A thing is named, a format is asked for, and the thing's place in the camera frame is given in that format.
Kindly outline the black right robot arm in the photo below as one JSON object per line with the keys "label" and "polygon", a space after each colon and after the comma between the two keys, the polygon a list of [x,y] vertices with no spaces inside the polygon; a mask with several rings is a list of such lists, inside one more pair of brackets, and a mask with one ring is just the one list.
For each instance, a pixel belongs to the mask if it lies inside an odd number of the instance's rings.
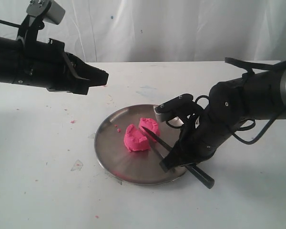
{"label": "black right robot arm", "polygon": [[160,162],[163,170],[210,159],[228,138],[246,131],[246,121],[286,119],[286,61],[276,64],[225,62],[244,69],[240,78],[219,82],[202,108],[191,94],[182,94],[155,108],[159,122],[180,118],[179,138]]}

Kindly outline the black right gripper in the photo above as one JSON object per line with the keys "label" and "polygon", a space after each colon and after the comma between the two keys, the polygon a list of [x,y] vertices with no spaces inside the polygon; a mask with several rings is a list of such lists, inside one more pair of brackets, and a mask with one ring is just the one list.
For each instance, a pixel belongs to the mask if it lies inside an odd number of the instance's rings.
{"label": "black right gripper", "polygon": [[178,117],[184,124],[177,142],[173,147],[160,143],[168,151],[159,163],[165,172],[210,159],[236,130],[235,113],[202,112],[200,116],[178,113]]}

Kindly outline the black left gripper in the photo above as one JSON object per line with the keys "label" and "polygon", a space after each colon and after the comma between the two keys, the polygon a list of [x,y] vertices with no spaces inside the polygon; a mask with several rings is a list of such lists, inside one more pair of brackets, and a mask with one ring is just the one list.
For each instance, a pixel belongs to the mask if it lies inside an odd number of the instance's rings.
{"label": "black left gripper", "polygon": [[64,51],[65,44],[51,39],[48,43],[17,39],[23,51],[16,84],[86,95],[90,87],[105,86],[109,74],[86,64]]}

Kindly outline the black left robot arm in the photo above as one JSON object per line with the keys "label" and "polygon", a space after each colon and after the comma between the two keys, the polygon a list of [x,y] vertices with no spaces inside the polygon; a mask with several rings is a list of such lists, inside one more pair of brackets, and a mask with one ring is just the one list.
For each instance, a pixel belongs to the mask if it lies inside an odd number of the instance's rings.
{"label": "black left robot arm", "polygon": [[63,42],[37,41],[38,31],[44,28],[42,19],[26,16],[20,25],[3,20],[0,24],[18,28],[15,40],[0,37],[0,83],[81,95],[87,95],[91,87],[107,84],[106,71],[65,52]]}

